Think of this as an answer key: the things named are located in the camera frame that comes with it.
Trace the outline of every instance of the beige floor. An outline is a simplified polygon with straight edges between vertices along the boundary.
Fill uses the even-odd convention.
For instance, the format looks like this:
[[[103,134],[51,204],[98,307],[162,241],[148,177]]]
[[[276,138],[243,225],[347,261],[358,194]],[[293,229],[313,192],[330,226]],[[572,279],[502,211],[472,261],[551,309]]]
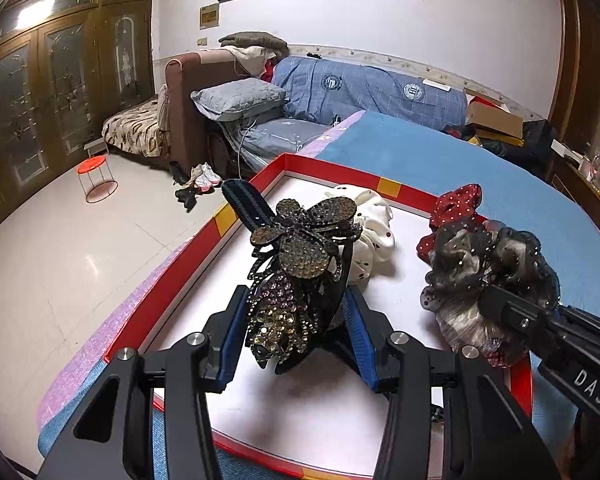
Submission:
[[[171,177],[109,157],[118,190],[84,201],[74,170],[0,225],[0,448],[37,471],[36,411],[56,374],[172,250],[219,209],[219,189],[189,214]]]

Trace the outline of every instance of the white scrunchie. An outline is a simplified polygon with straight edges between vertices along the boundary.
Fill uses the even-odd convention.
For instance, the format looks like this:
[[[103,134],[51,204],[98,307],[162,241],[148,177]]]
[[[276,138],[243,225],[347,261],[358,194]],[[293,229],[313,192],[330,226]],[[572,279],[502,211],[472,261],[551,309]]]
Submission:
[[[394,234],[389,229],[394,213],[384,198],[365,187],[341,185],[324,194],[327,198],[346,196],[358,206],[354,222],[362,225],[362,234],[353,244],[347,283],[364,280],[369,277],[374,262],[384,262],[394,252]]]

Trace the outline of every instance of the black sheer scrunchie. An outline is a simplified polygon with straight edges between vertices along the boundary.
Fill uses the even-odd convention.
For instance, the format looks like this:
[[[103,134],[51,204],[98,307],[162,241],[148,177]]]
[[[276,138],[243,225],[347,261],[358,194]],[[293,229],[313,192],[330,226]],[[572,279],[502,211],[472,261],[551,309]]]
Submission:
[[[560,297],[554,270],[540,253],[531,233],[500,222],[458,221],[440,229],[432,251],[429,283],[420,302],[436,315],[440,330],[454,351],[470,344],[491,364],[511,366],[526,354],[513,331],[485,319],[478,297],[488,282],[501,286],[543,308]]]

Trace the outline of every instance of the black shoe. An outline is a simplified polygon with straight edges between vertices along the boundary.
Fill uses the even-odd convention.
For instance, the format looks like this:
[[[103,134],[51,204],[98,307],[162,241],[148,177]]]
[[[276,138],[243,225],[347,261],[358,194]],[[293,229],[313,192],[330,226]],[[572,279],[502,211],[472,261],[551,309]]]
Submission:
[[[184,170],[182,169],[182,166],[176,160],[172,160],[169,163],[169,171],[171,171],[171,176],[173,177],[174,181],[176,181],[181,186],[183,184],[186,184],[189,181],[189,179],[191,178],[190,175],[187,175],[184,172]]]
[[[196,189],[192,186],[186,187],[184,189],[177,189],[174,195],[178,199],[178,202],[185,203],[189,196],[196,194]]]
[[[192,193],[189,196],[187,196],[187,199],[184,202],[184,209],[187,210],[187,213],[191,212],[191,210],[193,209],[193,206],[196,205],[196,194]]]

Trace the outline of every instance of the blue gripper pad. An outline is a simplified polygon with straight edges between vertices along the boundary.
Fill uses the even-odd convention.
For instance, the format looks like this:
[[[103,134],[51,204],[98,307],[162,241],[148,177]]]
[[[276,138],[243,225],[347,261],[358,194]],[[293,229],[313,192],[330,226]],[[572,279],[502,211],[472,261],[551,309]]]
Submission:
[[[238,359],[242,352],[244,337],[247,330],[247,297],[249,289],[244,288],[242,298],[232,319],[227,335],[220,349],[220,372],[217,382],[224,389],[227,384],[234,380],[235,369],[238,367]]]
[[[349,338],[353,346],[353,353],[356,355],[360,377],[374,391],[379,390],[380,381],[378,372],[376,371],[376,356],[374,346],[371,343],[371,338],[366,331],[365,322],[360,316],[356,300],[347,287],[342,297],[342,313],[349,331]]]

